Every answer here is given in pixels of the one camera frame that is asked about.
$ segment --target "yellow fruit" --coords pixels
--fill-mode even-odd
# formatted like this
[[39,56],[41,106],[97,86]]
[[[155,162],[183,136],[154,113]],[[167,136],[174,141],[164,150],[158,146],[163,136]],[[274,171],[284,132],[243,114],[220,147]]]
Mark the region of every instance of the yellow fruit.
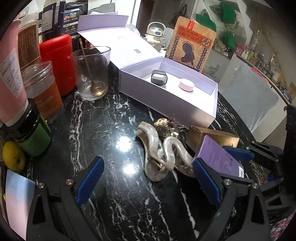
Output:
[[2,155],[6,166],[10,170],[20,172],[24,169],[26,164],[25,154],[16,142],[6,142],[3,147]]

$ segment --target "blue gripper pad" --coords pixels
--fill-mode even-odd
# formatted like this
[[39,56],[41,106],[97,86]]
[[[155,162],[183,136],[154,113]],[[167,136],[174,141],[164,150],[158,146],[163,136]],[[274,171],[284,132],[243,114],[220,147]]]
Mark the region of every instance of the blue gripper pad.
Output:
[[224,147],[224,150],[232,155],[235,160],[240,161],[241,163],[243,163],[244,161],[254,160],[254,156],[249,150],[228,147]]
[[93,192],[100,177],[103,174],[104,167],[105,167],[104,160],[102,157],[96,157],[96,158],[97,158],[96,161],[95,159],[93,160],[93,162],[95,161],[94,165],[91,167],[89,172],[86,174],[86,177],[83,179],[83,181],[77,188],[76,203],[78,206],[81,206],[82,204],[87,203],[87,201],[91,196],[91,193]]
[[192,165],[194,175],[200,183],[202,191],[205,193],[210,204],[219,207],[221,204],[221,198],[218,186],[198,159],[195,159]]

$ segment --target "glass cup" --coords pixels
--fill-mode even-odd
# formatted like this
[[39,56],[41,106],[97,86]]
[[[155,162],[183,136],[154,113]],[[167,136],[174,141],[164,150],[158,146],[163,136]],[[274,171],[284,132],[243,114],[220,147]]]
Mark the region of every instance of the glass cup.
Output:
[[70,55],[79,94],[85,100],[102,98],[108,91],[108,65],[111,49],[98,46]]

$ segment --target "red plastic bottle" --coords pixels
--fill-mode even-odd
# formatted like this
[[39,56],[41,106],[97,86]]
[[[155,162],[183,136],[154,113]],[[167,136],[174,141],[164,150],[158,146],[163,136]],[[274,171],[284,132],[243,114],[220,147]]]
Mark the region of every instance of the red plastic bottle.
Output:
[[57,87],[61,96],[69,94],[75,87],[73,68],[70,60],[72,40],[68,34],[47,40],[39,45],[42,61],[50,60]]

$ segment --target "box flap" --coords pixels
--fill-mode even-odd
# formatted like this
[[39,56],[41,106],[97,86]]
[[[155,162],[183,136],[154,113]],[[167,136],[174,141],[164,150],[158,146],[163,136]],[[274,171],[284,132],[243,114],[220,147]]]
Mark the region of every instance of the box flap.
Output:
[[78,33],[94,46],[111,48],[110,61],[118,69],[162,56],[144,39],[125,28],[128,16],[82,15]]

